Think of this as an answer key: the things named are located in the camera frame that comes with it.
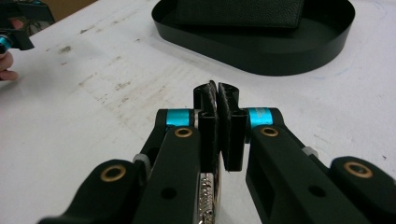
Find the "black wallet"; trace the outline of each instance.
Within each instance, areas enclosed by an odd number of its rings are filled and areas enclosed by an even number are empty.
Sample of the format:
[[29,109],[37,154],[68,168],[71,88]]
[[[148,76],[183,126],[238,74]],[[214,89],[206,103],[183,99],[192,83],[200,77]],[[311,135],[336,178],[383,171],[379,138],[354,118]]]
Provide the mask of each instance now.
[[304,0],[177,0],[184,25],[296,28]]

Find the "blue band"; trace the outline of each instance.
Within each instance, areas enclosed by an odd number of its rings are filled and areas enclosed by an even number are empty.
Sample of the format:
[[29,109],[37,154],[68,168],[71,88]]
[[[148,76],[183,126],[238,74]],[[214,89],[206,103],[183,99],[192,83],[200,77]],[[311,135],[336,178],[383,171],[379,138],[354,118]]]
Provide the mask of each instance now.
[[268,108],[264,107],[255,107],[248,108],[248,113],[250,117],[250,127],[251,129],[255,128],[258,125],[262,124],[273,124],[272,114]]
[[167,126],[189,126],[190,111],[189,109],[168,109],[166,115]]
[[9,50],[12,43],[7,38],[0,36],[0,45],[3,45],[6,50]]

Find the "gold rivet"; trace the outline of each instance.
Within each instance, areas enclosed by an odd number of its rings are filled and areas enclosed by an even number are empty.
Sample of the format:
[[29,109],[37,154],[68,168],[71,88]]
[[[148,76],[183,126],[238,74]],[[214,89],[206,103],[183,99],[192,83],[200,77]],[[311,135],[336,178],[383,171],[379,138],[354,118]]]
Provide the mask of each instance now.
[[175,130],[175,135],[177,137],[190,137],[192,135],[192,130],[188,128],[179,128]]
[[274,129],[274,128],[268,128],[268,127],[262,128],[262,129],[260,130],[260,132],[261,132],[262,134],[267,135],[267,136],[270,136],[270,137],[276,137],[276,136],[279,134],[279,132],[278,132],[276,129]]
[[[115,171],[117,173],[115,175],[111,175],[110,174],[111,171]],[[107,167],[102,172],[100,178],[105,182],[114,182],[121,179],[123,176],[125,176],[125,174],[126,174],[126,169],[123,165],[112,165]]]
[[344,168],[352,175],[361,178],[371,178],[373,177],[373,171],[371,171],[367,166],[360,164],[355,161],[349,161],[344,164]]

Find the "human hand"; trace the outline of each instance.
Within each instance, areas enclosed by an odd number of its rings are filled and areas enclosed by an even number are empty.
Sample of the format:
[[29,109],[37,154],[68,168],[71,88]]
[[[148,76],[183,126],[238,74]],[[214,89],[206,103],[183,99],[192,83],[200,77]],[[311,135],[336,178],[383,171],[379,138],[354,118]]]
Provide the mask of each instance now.
[[[11,20],[11,23],[17,30],[23,27],[23,23],[21,21]],[[18,73],[7,70],[13,63],[14,58],[10,52],[7,51],[4,54],[0,54],[0,81],[18,79]]]

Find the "white table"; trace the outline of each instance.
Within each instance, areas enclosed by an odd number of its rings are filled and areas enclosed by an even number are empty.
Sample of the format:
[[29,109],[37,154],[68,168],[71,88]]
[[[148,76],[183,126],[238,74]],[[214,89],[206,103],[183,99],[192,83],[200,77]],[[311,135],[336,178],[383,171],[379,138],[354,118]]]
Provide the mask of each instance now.
[[[131,161],[159,108],[192,107],[213,79],[240,106],[279,108],[329,165],[351,155],[396,176],[396,2],[353,0],[357,15],[332,62],[292,77],[252,75],[161,39],[157,1],[99,0],[12,50],[16,82],[0,84],[0,223],[60,215],[92,169]],[[219,223],[260,223],[242,173],[223,173]]]

